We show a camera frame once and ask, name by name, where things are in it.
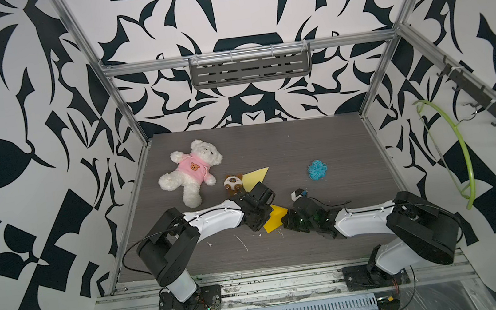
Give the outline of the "dark yellow square paper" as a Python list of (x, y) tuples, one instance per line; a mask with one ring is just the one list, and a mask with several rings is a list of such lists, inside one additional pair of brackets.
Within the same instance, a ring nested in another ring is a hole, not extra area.
[(271, 208), (270, 218), (264, 224), (264, 229), (267, 233), (271, 233), (281, 227), (283, 225), (282, 218), (288, 213), (288, 209), (284, 207), (272, 205)]

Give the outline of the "light yellow square paper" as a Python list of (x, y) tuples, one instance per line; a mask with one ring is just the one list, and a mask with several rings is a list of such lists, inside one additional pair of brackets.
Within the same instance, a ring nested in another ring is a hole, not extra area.
[(246, 192), (252, 191), (257, 183), (263, 182), (268, 172), (268, 168), (258, 169), (251, 173), (244, 174), (242, 177), (242, 185)]

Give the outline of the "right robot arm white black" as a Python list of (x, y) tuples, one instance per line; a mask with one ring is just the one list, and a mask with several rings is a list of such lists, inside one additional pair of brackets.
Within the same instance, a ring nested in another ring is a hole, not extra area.
[(282, 217), (282, 226), (288, 230), (316, 232), (333, 240), (365, 234), (396, 236), (375, 246), (367, 264), (342, 269), (350, 291), (397, 284), (405, 269), (422, 261), (444, 266), (454, 262), (459, 219), (411, 192), (400, 191), (383, 204), (355, 209), (300, 196), (292, 207)]

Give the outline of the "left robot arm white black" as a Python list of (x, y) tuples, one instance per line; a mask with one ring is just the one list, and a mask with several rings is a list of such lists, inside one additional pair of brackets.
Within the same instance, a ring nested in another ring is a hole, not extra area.
[(188, 271), (188, 264), (199, 244), (207, 237), (243, 225), (252, 231), (264, 227), (273, 211), (275, 193), (263, 183), (249, 192), (241, 191), (214, 207), (198, 212), (171, 208), (163, 213), (143, 239), (126, 252), (136, 255), (145, 270), (124, 269), (152, 276), (160, 286), (158, 310), (211, 310), (221, 305), (221, 286), (200, 287)]

